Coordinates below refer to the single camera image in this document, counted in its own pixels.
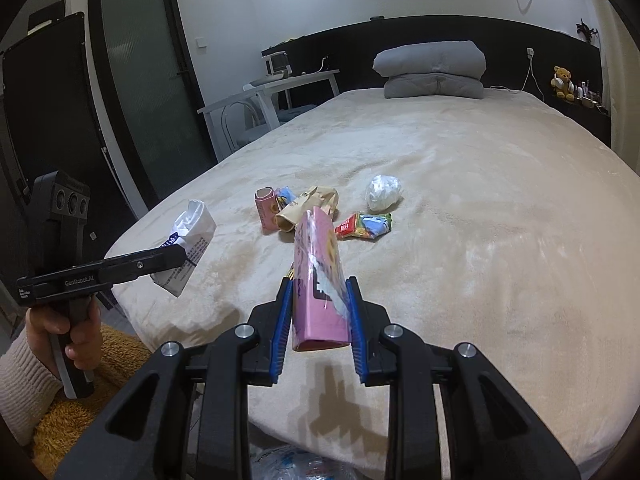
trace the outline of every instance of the sweater sleeve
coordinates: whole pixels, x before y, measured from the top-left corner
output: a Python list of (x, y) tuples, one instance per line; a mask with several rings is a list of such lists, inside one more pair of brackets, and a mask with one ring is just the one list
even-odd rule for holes
[(49, 409), (62, 383), (31, 352), (24, 330), (0, 356), (0, 414), (21, 446)]

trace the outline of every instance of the gray pillow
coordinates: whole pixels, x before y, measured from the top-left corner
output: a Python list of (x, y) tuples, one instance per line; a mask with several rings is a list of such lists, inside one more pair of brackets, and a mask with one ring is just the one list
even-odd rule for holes
[(482, 99), (484, 87), (478, 79), (452, 74), (402, 74), (385, 83), (385, 97), (418, 97), (420, 95), (453, 95)]
[(486, 70), (486, 60), (473, 41), (438, 41), (380, 52), (373, 61), (373, 70), (382, 77), (443, 72), (480, 79)]

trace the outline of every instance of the pink snack tube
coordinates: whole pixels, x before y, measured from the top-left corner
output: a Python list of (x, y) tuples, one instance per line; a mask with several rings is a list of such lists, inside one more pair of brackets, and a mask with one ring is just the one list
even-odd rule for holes
[(348, 295), (334, 224), (319, 207), (296, 226), (293, 349), (298, 352), (351, 342)]
[(255, 192), (255, 206), (265, 231), (277, 231), (276, 215), (280, 212), (273, 187), (263, 187)]

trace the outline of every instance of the pink box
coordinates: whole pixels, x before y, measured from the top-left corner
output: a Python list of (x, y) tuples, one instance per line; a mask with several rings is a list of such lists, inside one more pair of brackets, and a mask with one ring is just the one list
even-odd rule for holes
[(293, 349), (298, 352), (351, 342), (348, 295), (334, 224), (319, 207), (296, 226)]

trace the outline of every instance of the door frame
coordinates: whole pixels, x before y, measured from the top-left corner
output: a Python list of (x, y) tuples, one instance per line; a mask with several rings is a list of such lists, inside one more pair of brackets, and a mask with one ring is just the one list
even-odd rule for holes
[[(171, 34), (172, 43), (174, 44), (174, 51), (178, 61), (178, 70), (182, 73), (182, 81), (184, 83), (185, 90), (187, 91), (188, 98), (194, 105), (194, 115), (198, 130), (202, 139), (206, 141), (206, 146), (210, 150), (214, 165), (218, 163), (216, 153), (213, 149), (211, 139), (207, 130), (207, 125), (201, 114), (196, 113), (196, 110), (204, 106), (202, 94), (200, 92), (200, 86), (196, 78), (193, 63), (191, 62), (191, 56), (189, 54), (189, 48), (187, 46), (187, 40), (184, 35), (184, 29), (182, 28), (182, 20), (180, 18), (180, 10), (178, 8), (178, 0), (162, 0), (164, 3), (164, 10), (169, 21), (169, 31)], [(120, 99), (118, 98), (118, 92), (116, 90), (115, 81), (111, 74), (111, 65), (109, 62), (109, 56), (107, 53), (107, 45), (104, 37), (104, 27), (102, 23), (102, 1), (101, 0), (87, 0), (87, 12), (89, 22), (89, 36), (91, 38), (92, 52), (94, 55), (95, 74), (98, 79), (98, 85), (100, 92), (102, 93), (102, 99), (104, 101), (104, 107), (107, 111), (107, 116), (113, 129), (113, 135), (116, 142), (122, 152), (125, 164), (129, 169), (131, 177), (136, 184), (142, 199), (146, 203), (146, 206), (151, 209), (157, 205), (161, 200), (156, 193), (151, 180), (146, 174), (142, 160), (138, 155), (138, 150), (135, 147), (131, 132), (127, 126), (127, 121), (120, 105)]]

